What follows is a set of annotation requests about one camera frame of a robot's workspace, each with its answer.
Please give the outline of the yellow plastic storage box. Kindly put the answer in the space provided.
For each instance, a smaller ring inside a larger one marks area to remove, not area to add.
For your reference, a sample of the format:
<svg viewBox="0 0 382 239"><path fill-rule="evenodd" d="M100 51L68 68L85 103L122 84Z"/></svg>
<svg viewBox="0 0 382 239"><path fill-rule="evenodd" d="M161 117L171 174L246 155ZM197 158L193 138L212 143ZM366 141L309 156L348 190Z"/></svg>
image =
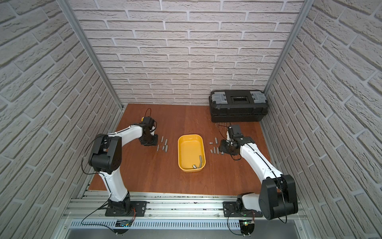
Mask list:
<svg viewBox="0 0 382 239"><path fill-rule="evenodd" d="M203 158L203 165L199 168L200 158ZM186 172L199 172L203 170L206 165L206 154L204 148L203 138L198 134L182 135L178 139L178 166Z"/></svg>

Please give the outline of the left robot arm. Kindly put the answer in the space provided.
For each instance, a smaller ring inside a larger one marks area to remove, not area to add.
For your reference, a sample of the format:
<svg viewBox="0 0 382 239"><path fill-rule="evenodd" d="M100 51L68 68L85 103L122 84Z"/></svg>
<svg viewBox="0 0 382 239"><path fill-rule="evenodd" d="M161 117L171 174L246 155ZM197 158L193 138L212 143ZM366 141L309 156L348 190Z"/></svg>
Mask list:
<svg viewBox="0 0 382 239"><path fill-rule="evenodd" d="M152 117L143 117L140 123L114 133L96 136L88 164L102 178L110 196L108 204L111 208L130 210L129 192L120 174L122 147L135 139L143 146L156 146L156 128L157 123Z"/></svg>

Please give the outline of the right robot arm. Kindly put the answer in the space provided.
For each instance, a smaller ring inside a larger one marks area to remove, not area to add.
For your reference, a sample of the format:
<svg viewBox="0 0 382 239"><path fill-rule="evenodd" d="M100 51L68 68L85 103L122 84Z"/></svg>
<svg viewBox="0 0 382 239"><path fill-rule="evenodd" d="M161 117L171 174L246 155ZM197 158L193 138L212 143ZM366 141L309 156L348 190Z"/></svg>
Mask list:
<svg viewBox="0 0 382 239"><path fill-rule="evenodd" d="M281 219L298 212L295 180L276 169L262 154L255 141L244 136L239 125L227 127L226 139L219 150L232 157L239 155L251 166L261 182L259 194L246 193L238 196L237 211L257 211L267 220Z"/></svg>

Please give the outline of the black plastic toolbox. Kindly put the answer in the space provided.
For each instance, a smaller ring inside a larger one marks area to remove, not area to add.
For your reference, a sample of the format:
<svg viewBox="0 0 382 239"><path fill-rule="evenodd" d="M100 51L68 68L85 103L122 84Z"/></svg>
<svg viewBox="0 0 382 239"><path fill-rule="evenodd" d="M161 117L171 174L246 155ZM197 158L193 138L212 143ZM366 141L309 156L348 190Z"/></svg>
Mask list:
<svg viewBox="0 0 382 239"><path fill-rule="evenodd" d="M216 90L209 96L212 122L259 122L269 104L258 90Z"/></svg>

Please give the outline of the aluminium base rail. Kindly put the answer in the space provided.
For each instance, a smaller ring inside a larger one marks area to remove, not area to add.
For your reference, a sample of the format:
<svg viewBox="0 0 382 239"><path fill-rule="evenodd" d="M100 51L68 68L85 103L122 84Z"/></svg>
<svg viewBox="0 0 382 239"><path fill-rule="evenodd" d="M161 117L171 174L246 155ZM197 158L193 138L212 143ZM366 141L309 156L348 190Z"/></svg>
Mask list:
<svg viewBox="0 0 382 239"><path fill-rule="evenodd" d="M130 193L134 211L129 215L106 216L105 191L86 191L72 199L62 223L67 229L122 230L231 230L238 233L248 225L260 227L266 218L257 211L236 209L235 196L172 193Z"/></svg>

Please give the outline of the aluminium frame post left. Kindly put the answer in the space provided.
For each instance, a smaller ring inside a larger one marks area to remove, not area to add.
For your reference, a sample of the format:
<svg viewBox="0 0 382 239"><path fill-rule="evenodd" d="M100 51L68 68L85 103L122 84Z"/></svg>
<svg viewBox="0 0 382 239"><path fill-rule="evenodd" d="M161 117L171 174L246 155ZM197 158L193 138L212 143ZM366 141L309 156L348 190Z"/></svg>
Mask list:
<svg viewBox="0 0 382 239"><path fill-rule="evenodd" d="M63 14L67 18L69 24L71 25L74 33L78 37L81 45L83 46L86 54L88 55L89 59L91 60L92 64L94 65L95 69L100 75L101 80L105 84L108 92L110 93L111 97L113 98L114 102L116 103L117 107L120 111L123 110L123 104L121 100L119 99L115 89L113 88L109 78L107 77L107 74L104 70L104 68L101 65L100 60L98 59L89 39L86 36L85 31L81 27L81 24L77 17L75 16L75 13L73 9L71 8L70 4L66 0L58 0L57 1L59 7L61 8Z"/></svg>

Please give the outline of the aluminium frame post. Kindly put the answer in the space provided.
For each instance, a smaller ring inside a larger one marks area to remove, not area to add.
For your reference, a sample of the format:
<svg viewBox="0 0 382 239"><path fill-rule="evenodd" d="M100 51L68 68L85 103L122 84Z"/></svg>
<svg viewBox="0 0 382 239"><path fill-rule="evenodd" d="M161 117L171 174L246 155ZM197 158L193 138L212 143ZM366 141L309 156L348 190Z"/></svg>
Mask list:
<svg viewBox="0 0 382 239"><path fill-rule="evenodd" d="M92 64L94 65L95 69L100 75L101 80L105 84L108 92L110 93L111 97L113 98L114 102L116 103L117 107L120 111L123 110L123 104L121 100L119 99L115 89L113 88L109 78L107 77L107 74L104 70L104 68L101 65L100 60L98 59L89 39L86 36L85 31L81 27L81 24L77 17L75 16L75 13L73 9L71 8L70 4L66 0L58 0L57 1L59 7L61 8L63 14L67 18L69 24L71 25L74 33L78 37L81 45L83 46L86 54L88 55L89 59L91 60Z"/></svg>
<svg viewBox="0 0 382 239"><path fill-rule="evenodd" d="M307 0L307 1L304 1L303 5L301 6L301 9L300 9L299 14L297 15L296 21L293 24L293 27L292 27L289 35L288 35L288 38L284 44L284 47L282 48L281 54L279 55L278 60L277 60L275 66L272 70L270 77L269 77L269 80L267 81L267 84L266 84L265 89L263 91L263 93L265 95L269 92L269 90L272 86L272 83L276 78L278 71L281 69L283 62L287 58L287 55L289 54L289 52L293 46L293 43L294 43L300 29L302 28L302 25L304 24L304 21L308 15L310 9L312 8L313 3L314 3L314 0Z"/></svg>

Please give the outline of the aluminium frame post right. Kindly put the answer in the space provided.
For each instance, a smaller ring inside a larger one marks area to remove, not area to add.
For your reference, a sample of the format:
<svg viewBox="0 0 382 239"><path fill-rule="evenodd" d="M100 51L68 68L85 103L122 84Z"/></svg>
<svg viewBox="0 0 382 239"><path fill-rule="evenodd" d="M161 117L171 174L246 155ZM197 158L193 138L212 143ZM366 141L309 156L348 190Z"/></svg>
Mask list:
<svg viewBox="0 0 382 239"><path fill-rule="evenodd" d="M292 27L289 35L288 35L288 38L284 44L284 47L282 48L281 54L279 55L278 60L277 60L275 66L272 70L270 77L269 77L269 80L267 81L267 84L266 84L265 89L263 91L263 93L265 95L269 92L269 90L272 86L272 83L276 78L278 71L281 69L283 62L287 58L287 55L289 54L289 52L293 46L293 43L294 43L300 29L302 28L302 25L304 24L304 21L308 15L310 9L312 8L313 3L314 3L314 0L307 0L307 1L304 1L303 5L301 6L301 9L300 9L299 14L297 15L296 21L293 24L293 27Z"/></svg>

